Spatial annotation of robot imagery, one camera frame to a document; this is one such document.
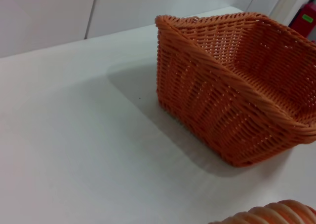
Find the white wall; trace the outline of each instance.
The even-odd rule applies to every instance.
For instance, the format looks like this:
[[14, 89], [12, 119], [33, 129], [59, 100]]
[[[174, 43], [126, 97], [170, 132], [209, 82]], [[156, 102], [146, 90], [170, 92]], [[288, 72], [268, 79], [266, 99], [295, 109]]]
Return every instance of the white wall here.
[[84, 39], [93, 0], [0, 0], [0, 57]]
[[96, 0], [88, 37], [154, 23], [156, 15], [194, 15], [226, 6], [270, 14], [278, 0]]

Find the white tabletop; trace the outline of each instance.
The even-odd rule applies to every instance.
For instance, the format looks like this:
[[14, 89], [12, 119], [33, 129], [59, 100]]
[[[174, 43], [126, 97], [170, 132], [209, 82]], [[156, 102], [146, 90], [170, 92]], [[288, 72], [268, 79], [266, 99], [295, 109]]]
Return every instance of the white tabletop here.
[[156, 55], [148, 26], [0, 59], [0, 223], [205, 224], [282, 199], [316, 207], [314, 145], [227, 165], [158, 106]]

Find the basket rim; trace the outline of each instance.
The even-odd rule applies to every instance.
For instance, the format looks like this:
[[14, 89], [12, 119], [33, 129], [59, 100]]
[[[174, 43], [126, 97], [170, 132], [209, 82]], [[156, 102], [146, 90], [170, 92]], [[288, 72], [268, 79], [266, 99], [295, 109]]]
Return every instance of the basket rim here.
[[[268, 16], [257, 13], [257, 12], [242, 12], [236, 14], [225, 14], [217, 15], [211, 17], [187, 17], [187, 18], [177, 18], [170, 15], [159, 15], [155, 19], [156, 26], [159, 30], [167, 30], [168, 35], [185, 47], [183, 50], [188, 53], [193, 59], [198, 58], [198, 62], [203, 65], [207, 65], [208, 69], [212, 69], [216, 75], [221, 78], [227, 79], [237, 91], [244, 96], [251, 103], [255, 104], [265, 115], [271, 119], [276, 124], [283, 128], [291, 130], [293, 133], [297, 134], [299, 137], [304, 136], [302, 142], [308, 143], [313, 142], [316, 139], [316, 124], [309, 126], [303, 123], [296, 122], [290, 115], [288, 115], [282, 108], [276, 105], [272, 100], [268, 99], [264, 94], [259, 93], [256, 89], [245, 81], [240, 76], [233, 73], [231, 70], [225, 68], [219, 61], [214, 59], [210, 54], [206, 54], [205, 50], [198, 46], [197, 43], [190, 40], [186, 35], [180, 32], [178, 28], [181, 27], [202, 27], [219, 23], [233, 22], [237, 20], [249, 20], [249, 21], [265, 21], [268, 24], [280, 29], [284, 34], [287, 34], [300, 44], [308, 47], [313, 53], [316, 54], [316, 45], [311, 41], [307, 40], [305, 37], [301, 36], [299, 33], [289, 28], [288, 26], [282, 25], [275, 20], [270, 19]], [[207, 81], [207, 73], [199, 72], [201, 76], [204, 76]]]

